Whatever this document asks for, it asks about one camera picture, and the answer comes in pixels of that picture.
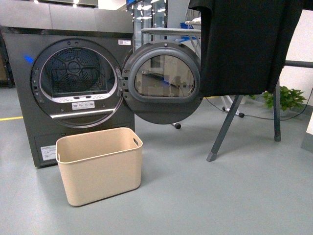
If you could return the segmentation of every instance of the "door hinge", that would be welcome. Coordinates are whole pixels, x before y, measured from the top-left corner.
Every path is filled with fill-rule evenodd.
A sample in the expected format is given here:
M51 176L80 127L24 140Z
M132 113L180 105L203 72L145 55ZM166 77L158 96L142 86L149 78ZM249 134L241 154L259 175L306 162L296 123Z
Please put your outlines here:
M128 89L128 81L125 80L124 77L122 77L121 70L119 68L115 69L116 74L117 74L117 80L118 80L118 91L117 91L117 96L120 97L122 96L122 93Z

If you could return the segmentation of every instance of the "green plant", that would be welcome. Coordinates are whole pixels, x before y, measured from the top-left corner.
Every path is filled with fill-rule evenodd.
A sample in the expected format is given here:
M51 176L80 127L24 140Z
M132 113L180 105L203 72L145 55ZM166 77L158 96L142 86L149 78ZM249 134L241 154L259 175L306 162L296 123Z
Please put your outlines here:
M255 95L254 94L249 94L248 95L251 99L255 99Z
M301 107L301 103L303 103L306 98L302 96L301 90L288 89L285 86L280 87L280 109L286 111L288 108L293 107ZM269 92L263 93L263 97L265 99L265 106L268 108L273 107L274 105L274 97L273 94Z

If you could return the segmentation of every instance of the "concrete floor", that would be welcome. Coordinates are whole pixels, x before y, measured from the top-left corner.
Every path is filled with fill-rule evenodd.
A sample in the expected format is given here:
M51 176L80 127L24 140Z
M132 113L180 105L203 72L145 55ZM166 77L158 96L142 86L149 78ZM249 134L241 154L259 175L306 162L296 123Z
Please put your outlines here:
M239 109L272 117L253 100ZM0 110L22 115L16 89L0 89ZM313 154L300 147L310 117L283 121L281 142L273 121L235 117L208 163L225 117L204 100L180 130L136 118L141 186L77 208L58 166L34 167L23 119L0 121L0 234L312 235Z

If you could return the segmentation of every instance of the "yellow floor line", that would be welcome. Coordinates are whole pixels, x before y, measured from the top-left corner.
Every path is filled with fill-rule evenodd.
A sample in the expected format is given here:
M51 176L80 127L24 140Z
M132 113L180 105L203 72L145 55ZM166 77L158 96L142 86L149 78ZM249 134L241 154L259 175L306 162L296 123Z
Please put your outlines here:
M8 120L15 120L15 119L22 119L23 117L7 117L7 118L0 118L0 121L8 121Z

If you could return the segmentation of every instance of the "laundry basket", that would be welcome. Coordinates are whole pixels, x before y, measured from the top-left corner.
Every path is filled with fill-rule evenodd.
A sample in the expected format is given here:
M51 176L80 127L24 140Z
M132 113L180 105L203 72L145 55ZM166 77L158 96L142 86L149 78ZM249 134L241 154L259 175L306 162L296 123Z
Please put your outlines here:
M67 136L56 143L56 158L72 206L136 189L141 181L142 141L121 127Z

